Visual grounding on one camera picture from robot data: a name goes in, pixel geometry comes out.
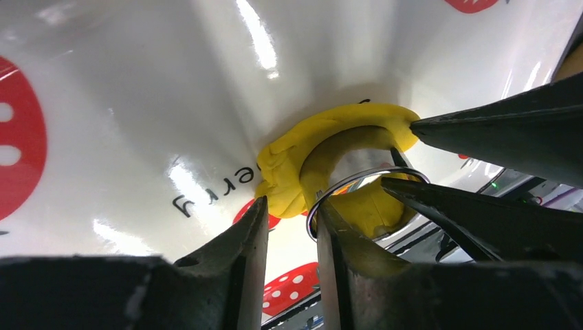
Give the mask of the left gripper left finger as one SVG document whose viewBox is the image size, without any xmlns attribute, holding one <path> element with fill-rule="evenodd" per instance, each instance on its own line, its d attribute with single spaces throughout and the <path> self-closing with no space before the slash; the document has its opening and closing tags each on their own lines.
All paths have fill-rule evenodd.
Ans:
<svg viewBox="0 0 583 330">
<path fill-rule="evenodd" d="M 207 244 L 159 256 L 1 259 L 2 329 L 259 329 L 267 198 Z"/>
</svg>

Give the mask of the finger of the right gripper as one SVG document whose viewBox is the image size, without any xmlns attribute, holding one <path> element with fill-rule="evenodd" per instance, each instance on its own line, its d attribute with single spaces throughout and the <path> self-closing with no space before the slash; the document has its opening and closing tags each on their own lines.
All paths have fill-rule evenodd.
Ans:
<svg viewBox="0 0 583 330">
<path fill-rule="evenodd" d="M 582 261 L 582 214 L 385 177 L 382 188 L 475 261 Z"/>
<path fill-rule="evenodd" d="M 410 129 L 429 146 L 582 187 L 582 74 Z"/>
</svg>

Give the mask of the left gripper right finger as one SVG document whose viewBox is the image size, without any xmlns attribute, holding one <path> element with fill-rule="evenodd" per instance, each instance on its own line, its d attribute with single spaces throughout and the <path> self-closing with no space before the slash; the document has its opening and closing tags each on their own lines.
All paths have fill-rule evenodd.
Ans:
<svg viewBox="0 0 583 330">
<path fill-rule="evenodd" d="M 560 262 L 410 263 L 317 211 L 328 329 L 581 329 L 582 267 Z"/>
</svg>

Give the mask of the yellow dough piece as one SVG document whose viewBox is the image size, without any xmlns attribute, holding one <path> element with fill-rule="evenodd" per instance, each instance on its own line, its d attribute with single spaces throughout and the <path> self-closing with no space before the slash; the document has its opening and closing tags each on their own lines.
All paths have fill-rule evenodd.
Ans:
<svg viewBox="0 0 583 330">
<path fill-rule="evenodd" d="M 300 186 L 308 208 L 318 191 L 358 172 L 380 166 L 409 165 L 392 134 L 378 126 L 360 126 L 341 131 L 319 143 L 300 170 Z M 376 239 L 407 225 L 415 211 L 385 193 L 381 176 L 357 179 L 355 188 L 332 195 L 327 201 L 358 232 Z"/>
</svg>

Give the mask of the metal ring cutter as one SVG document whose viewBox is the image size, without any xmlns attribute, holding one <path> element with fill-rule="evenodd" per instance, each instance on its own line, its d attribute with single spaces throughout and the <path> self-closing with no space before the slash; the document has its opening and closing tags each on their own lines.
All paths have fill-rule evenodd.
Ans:
<svg viewBox="0 0 583 330">
<path fill-rule="evenodd" d="M 316 213 L 329 197 L 346 188 L 353 192 L 372 183 L 383 175 L 404 174 L 406 179 L 428 184 L 430 180 L 413 169 L 403 153 L 396 147 L 388 150 L 361 148 L 344 154 L 335 165 L 326 190 L 316 192 L 315 205 L 309 209 L 306 219 L 307 234 L 316 240 Z"/>
</svg>

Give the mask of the yellow dough scrap strip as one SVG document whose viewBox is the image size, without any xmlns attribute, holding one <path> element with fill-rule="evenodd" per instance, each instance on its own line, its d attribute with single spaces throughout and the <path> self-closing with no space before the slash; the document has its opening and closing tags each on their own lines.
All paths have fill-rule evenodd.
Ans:
<svg viewBox="0 0 583 330">
<path fill-rule="evenodd" d="M 405 107 L 370 102 L 346 104 L 305 118 L 258 154 L 263 181 L 255 196 L 267 197 L 269 213 L 274 217 L 298 216 L 309 208 L 300 187 L 300 170 L 317 145 L 337 133 L 373 126 L 386 129 L 398 147 L 407 151 L 418 140 L 410 124 L 419 119 Z"/>
</svg>

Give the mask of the white strawberry tray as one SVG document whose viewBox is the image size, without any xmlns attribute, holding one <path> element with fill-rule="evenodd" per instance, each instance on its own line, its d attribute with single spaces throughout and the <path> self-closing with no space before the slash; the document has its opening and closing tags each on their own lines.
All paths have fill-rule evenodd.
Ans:
<svg viewBox="0 0 583 330">
<path fill-rule="evenodd" d="M 422 120 L 557 82 L 581 18 L 581 1 L 2 1 L 1 259 L 174 263 L 241 220 L 260 151 L 300 121 L 369 102 Z M 480 195 L 505 168 L 399 149 Z M 309 209 L 268 209 L 261 321 L 321 295 Z M 417 211 L 367 238 L 410 263 L 582 267 L 475 261 Z"/>
</svg>

